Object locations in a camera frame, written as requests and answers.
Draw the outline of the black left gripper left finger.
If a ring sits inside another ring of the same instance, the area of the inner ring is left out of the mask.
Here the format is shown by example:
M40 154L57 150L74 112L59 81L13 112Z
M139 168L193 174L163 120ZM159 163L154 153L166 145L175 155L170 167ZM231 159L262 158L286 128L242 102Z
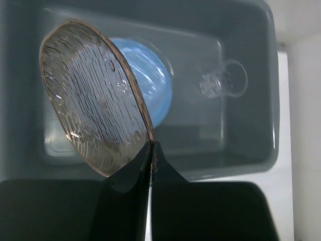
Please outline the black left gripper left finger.
M1 240L144 240L152 147L103 181L1 183Z

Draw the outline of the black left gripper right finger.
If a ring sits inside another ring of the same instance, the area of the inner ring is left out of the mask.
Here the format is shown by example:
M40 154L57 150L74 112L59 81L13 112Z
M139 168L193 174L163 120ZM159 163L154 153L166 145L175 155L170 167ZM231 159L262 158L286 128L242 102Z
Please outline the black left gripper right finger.
M261 189L251 182L189 182L155 145L152 240L278 240Z

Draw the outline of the amber glass square plate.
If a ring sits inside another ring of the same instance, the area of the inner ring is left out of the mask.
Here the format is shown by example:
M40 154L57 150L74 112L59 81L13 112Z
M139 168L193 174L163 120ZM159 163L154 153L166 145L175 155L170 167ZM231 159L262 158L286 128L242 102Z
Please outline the amber glass square plate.
M115 44L92 25L69 19L43 39L39 64L67 139L109 177L155 142L138 82Z

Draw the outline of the clear glass cup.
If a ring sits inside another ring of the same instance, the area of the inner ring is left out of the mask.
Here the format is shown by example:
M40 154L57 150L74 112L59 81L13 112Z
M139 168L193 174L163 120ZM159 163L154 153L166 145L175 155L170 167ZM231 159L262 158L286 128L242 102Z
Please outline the clear glass cup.
M221 62L213 70L202 74L200 89L208 98L241 97L248 88L248 74L244 66L235 59Z

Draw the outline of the blue plastic plate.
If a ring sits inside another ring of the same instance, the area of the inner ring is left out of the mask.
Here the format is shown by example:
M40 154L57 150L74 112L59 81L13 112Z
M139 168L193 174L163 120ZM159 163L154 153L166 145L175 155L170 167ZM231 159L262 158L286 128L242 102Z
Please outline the blue plastic plate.
M165 55L151 42L138 37L110 39L133 71L153 126L168 115L173 98L173 68Z

